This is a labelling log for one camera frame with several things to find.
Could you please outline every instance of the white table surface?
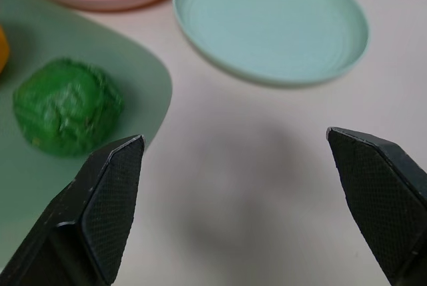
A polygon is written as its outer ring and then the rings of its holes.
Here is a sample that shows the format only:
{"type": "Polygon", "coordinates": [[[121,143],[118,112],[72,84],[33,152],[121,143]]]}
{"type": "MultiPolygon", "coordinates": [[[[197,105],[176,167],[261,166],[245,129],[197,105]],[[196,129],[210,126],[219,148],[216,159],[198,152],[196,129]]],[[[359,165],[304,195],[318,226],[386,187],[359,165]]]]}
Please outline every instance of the white table surface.
{"type": "Polygon", "coordinates": [[[369,52],[307,89],[253,85],[209,64],[170,1],[83,14],[145,45],[173,81],[115,285],[389,285],[348,211],[326,129],[393,140],[427,169],[427,0],[358,1],[369,52]]]}

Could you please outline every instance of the green cutting board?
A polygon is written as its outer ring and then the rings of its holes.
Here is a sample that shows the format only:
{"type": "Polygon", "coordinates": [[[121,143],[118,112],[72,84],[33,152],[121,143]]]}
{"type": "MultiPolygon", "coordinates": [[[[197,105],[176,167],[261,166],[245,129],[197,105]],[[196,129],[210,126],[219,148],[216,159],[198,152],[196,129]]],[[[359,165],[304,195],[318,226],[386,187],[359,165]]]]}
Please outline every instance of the green cutting board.
{"type": "Polygon", "coordinates": [[[99,65],[125,97],[109,141],[135,134],[153,139],[171,99],[166,68],[146,49],[45,0],[1,0],[0,25],[11,57],[0,74],[0,267],[4,267],[48,202],[79,171],[85,157],[46,155],[25,142],[12,93],[49,60],[67,56],[99,65]]]}

